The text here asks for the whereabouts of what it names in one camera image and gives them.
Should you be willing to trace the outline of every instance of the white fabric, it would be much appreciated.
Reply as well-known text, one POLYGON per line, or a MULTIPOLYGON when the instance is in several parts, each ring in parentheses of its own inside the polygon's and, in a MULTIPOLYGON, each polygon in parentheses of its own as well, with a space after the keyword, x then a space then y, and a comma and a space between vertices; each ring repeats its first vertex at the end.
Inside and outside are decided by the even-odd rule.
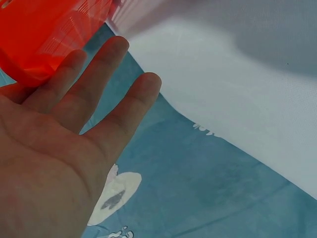
POLYGON ((110 24, 171 105, 317 198, 317 1, 122 2, 110 24))

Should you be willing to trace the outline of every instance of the orange object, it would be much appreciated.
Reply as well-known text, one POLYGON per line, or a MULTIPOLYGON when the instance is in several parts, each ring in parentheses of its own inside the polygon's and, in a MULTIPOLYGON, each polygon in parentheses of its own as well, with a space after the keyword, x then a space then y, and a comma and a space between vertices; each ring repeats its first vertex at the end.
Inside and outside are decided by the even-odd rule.
POLYGON ((0 0, 0 67, 17 82, 45 83, 106 20, 111 0, 0 0))

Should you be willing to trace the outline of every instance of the palm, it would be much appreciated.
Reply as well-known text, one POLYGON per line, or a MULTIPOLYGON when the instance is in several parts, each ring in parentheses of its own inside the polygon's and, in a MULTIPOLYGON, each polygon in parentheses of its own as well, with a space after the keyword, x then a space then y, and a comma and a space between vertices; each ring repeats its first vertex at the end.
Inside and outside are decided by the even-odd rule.
POLYGON ((1 89, 0 231, 8 237, 82 233, 107 173, 159 92, 158 77, 144 74, 116 109, 78 135, 127 46, 120 37, 108 41, 69 91, 82 52, 72 53, 35 92, 1 89))

